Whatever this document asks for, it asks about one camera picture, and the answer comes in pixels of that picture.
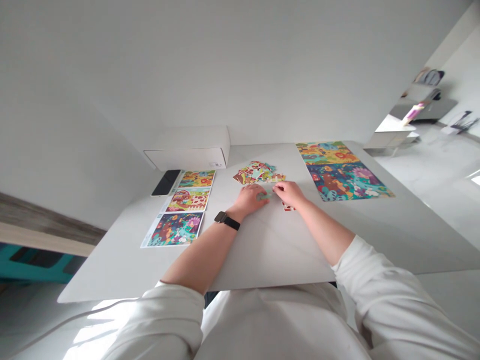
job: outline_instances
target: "cable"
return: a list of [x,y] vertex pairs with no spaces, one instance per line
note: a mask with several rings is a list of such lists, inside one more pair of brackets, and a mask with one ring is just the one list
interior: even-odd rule
[[51,333],[55,332],[56,330],[60,329],[63,325],[65,324],[68,324],[70,322],[72,322],[73,320],[76,320],[76,319],[80,319],[80,318],[83,318],[84,316],[88,316],[88,315],[93,315],[93,314],[96,314],[96,313],[101,313],[105,310],[108,310],[108,309],[111,309],[113,308],[114,306],[117,306],[118,304],[122,304],[122,303],[134,303],[136,301],[141,301],[143,300],[142,298],[136,298],[136,299],[124,299],[124,300],[119,300],[117,302],[114,302],[112,305],[108,305],[108,306],[105,306],[105,307],[101,307],[99,309],[96,309],[96,310],[90,310],[90,311],[86,311],[86,312],[82,312],[82,313],[79,313],[77,315],[74,315],[72,317],[69,317],[67,320],[64,320],[62,321],[61,323],[59,323],[58,325],[52,327],[50,330],[48,330],[47,332],[43,333],[42,335],[40,335],[39,337],[35,338],[34,340],[30,341],[28,344],[22,346],[20,349],[18,349],[17,351],[11,353],[10,355],[8,355],[7,357],[4,357],[2,358],[1,360],[12,360],[14,357],[16,357],[18,354],[20,354],[21,352],[24,352],[25,350],[27,350],[28,348],[32,347],[33,345],[35,345],[36,343],[38,343],[39,341],[43,340],[44,338],[46,338],[48,335],[50,335]]

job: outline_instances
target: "white table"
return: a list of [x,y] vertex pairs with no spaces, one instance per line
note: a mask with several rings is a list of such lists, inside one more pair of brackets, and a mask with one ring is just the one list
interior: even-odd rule
[[[251,160],[275,165],[287,180],[332,217],[414,274],[480,269],[480,252],[383,169],[361,147],[345,141],[392,190],[395,198],[323,202],[294,144],[232,146],[228,168],[218,170],[202,230],[228,208],[240,188],[232,179]],[[122,212],[58,298],[61,303],[139,297],[153,287],[186,246],[140,249],[164,198],[150,197],[158,172]],[[269,205],[245,219],[211,290],[280,286],[334,280],[300,215]]]
[[402,121],[392,115],[387,115],[373,133],[371,139],[363,146],[364,149],[393,148],[392,157],[397,153],[399,146],[407,136],[417,128],[412,125],[403,126]]

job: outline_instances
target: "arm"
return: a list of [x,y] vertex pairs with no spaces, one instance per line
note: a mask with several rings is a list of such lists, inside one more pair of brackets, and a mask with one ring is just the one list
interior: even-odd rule
[[[269,202],[257,201],[257,195],[267,194],[258,184],[247,185],[240,191],[235,204],[226,213],[233,220],[242,223],[244,218]],[[177,284],[205,294],[234,243],[237,231],[224,223],[213,223],[195,240],[170,266],[161,281]]]
[[[235,221],[263,207],[268,199],[260,185],[247,185],[226,213]],[[237,231],[213,223],[175,260],[161,285],[147,291],[104,360],[175,359],[195,357],[202,343],[203,294],[219,273]]]
[[308,201],[294,182],[279,182],[274,191],[300,212],[355,302],[357,326],[372,358],[473,359],[480,354],[480,343],[447,318],[413,274]]
[[335,265],[352,243],[355,234],[305,198],[295,182],[278,182],[273,191],[298,210],[326,260],[330,265]]

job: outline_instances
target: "smartphone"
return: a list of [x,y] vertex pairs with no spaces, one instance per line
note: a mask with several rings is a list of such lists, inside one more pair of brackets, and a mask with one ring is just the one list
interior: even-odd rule
[[151,193],[151,196],[168,195],[175,181],[177,181],[179,174],[180,170],[168,170],[165,172],[155,190]]

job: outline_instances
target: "hand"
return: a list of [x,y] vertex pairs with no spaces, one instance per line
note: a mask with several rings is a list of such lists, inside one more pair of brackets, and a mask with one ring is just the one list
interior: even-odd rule
[[256,212],[270,202],[269,199],[257,200],[259,194],[267,194],[265,189],[258,184],[242,187],[235,203],[226,213],[237,222],[241,222],[248,214]]
[[294,208],[307,201],[304,193],[294,181],[280,181],[273,186],[273,192],[278,195],[282,201]]

